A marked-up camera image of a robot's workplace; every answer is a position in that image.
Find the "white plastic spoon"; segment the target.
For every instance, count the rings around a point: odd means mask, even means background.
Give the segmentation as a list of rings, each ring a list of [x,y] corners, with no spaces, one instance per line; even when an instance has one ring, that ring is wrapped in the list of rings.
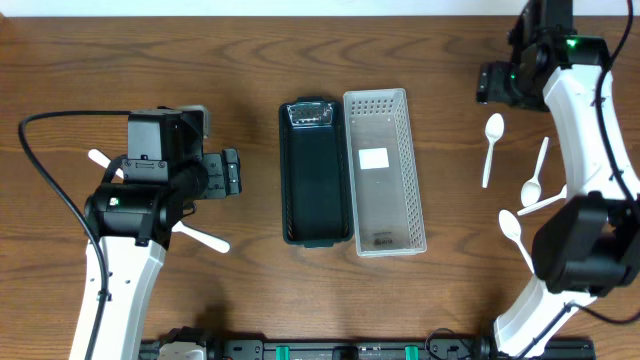
[[[554,195],[552,197],[549,197],[547,199],[544,199],[544,200],[536,202],[536,203],[534,203],[532,205],[529,205],[529,206],[519,210],[517,212],[517,215],[518,216],[527,215],[529,213],[532,213],[532,212],[535,212],[535,211],[537,211],[539,209],[542,209],[542,208],[544,208],[544,207],[546,207],[546,206],[548,206],[550,204],[553,204],[553,203],[555,203],[557,201],[564,200],[567,197],[567,193],[568,193],[568,186],[564,185],[562,187],[561,191],[557,195]]]
[[[488,140],[488,149],[482,177],[482,187],[484,189],[486,189],[489,184],[494,146],[504,134],[504,128],[504,118],[499,113],[491,115],[485,126],[485,136]]]
[[[516,244],[530,272],[534,273],[532,259],[522,242],[522,229],[516,216],[510,211],[503,209],[499,211],[498,222],[504,236]]]
[[[533,175],[529,180],[527,180],[523,184],[521,188],[520,200],[521,200],[521,204],[524,207],[533,205],[539,200],[541,196],[542,188],[539,181],[539,175],[546,157],[549,141],[550,139],[548,137],[545,137],[542,140],[541,147],[536,159]]]

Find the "clear perforated plastic basket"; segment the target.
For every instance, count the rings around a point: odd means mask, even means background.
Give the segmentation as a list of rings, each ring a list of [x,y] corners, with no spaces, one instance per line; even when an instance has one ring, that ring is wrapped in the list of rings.
[[[402,88],[348,91],[343,96],[360,257],[423,253],[427,239],[409,107]],[[389,167],[361,170],[358,151],[386,148]]]

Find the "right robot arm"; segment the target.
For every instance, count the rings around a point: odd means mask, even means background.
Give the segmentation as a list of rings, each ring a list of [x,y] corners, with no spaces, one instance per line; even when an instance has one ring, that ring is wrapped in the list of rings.
[[[569,1],[528,1],[508,42],[508,61],[481,67],[476,99],[552,116],[566,202],[534,237],[530,281],[470,357],[584,359],[583,342],[556,340],[556,332],[639,273],[639,179],[612,95],[618,53],[577,33]]]

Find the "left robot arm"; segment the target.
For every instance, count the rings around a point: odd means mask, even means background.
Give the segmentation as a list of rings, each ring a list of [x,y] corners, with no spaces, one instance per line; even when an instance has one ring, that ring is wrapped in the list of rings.
[[[85,204],[98,244],[86,249],[85,290],[70,356],[135,359],[149,300],[173,233],[226,253],[227,241],[183,223],[198,200],[241,191],[234,149],[205,153],[211,116],[202,105],[139,110],[128,148],[109,162]]]

